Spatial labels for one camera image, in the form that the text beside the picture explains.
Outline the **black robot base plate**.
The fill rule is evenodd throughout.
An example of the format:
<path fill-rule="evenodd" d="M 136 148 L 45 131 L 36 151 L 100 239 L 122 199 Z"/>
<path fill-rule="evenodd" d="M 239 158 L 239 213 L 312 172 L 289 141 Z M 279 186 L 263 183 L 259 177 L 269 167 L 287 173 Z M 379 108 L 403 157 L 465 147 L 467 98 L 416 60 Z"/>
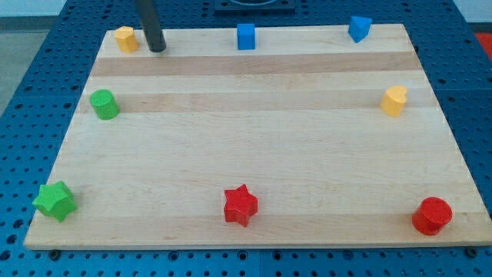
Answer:
<path fill-rule="evenodd" d="M 214 12 L 294 12 L 297 0 L 213 0 Z"/>

